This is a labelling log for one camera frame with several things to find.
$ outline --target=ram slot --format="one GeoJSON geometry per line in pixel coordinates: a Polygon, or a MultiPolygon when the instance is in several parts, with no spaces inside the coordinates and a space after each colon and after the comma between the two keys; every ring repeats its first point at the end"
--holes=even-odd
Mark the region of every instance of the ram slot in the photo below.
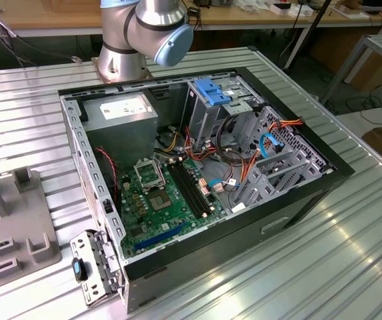
{"type": "Polygon", "coordinates": [[[168,168],[170,175],[176,182],[186,203],[190,206],[195,218],[201,218],[204,213],[208,215],[210,213],[209,205],[204,200],[198,188],[194,185],[194,182],[182,164],[170,165],[168,168]]]}

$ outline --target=pcie slot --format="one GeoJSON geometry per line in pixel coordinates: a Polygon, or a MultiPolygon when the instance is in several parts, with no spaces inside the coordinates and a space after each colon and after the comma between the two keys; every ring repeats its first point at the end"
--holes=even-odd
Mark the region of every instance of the pcie slot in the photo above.
{"type": "Polygon", "coordinates": [[[182,196],[185,198],[186,203],[190,206],[193,215],[199,219],[204,213],[209,214],[210,208],[204,200],[198,188],[194,185],[191,177],[182,164],[173,164],[168,166],[169,172],[176,182],[182,196]]]}
{"type": "Polygon", "coordinates": [[[177,227],[173,228],[172,230],[168,230],[160,235],[156,235],[148,240],[144,240],[136,245],[134,245],[134,250],[143,249],[146,247],[149,247],[150,245],[154,245],[162,240],[166,240],[180,232],[180,230],[186,226],[187,222],[182,223],[181,225],[178,225],[177,227]]]}

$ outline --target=chip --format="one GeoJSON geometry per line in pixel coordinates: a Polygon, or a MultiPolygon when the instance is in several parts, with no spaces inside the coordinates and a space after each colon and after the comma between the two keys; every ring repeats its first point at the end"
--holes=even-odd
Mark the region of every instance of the chip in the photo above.
{"type": "Polygon", "coordinates": [[[131,232],[132,236],[136,237],[136,236],[141,235],[143,233],[143,229],[142,229],[142,227],[138,226],[138,227],[130,230],[130,232],[131,232]]]}
{"type": "Polygon", "coordinates": [[[148,194],[149,202],[155,211],[171,206],[171,200],[165,190],[156,190],[148,194]]]}

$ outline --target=blue pcie slot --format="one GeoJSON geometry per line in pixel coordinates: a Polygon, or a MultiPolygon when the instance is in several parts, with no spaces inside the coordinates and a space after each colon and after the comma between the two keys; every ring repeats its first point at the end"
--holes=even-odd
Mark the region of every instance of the blue pcie slot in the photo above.
{"type": "Polygon", "coordinates": [[[142,248],[146,248],[150,245],[154,245],[162,240],[166,240],[167,238],[170,238],[180,232],[180,230],[186,226],[187,222],[182,223],[181,225],[178,225],[177,227],[173,228],[172,230],[166,231],[160,235],[156,235],[148,240],[144,240],[136,245],[134,245],[134,250],[139,250],[142,248]]]}

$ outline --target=motherboard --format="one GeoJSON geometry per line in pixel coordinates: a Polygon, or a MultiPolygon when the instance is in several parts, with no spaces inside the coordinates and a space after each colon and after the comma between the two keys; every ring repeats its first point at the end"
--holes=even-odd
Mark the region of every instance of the motherboard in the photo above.
{"type": "Polygon", "coordinates": [[[201,173],[192,159],[170,164],[155,160],[155,169],[150,168],[149,162],[144,170],[138,164],[136,170],[119,178],[121,220],[126,230],[122,241],[125,258],[161,246],[227,215],[213,194],[201,191],[201,173]],[[143,185],[158,180],[157,169],[165,185],[148,190],[143,185]]]}

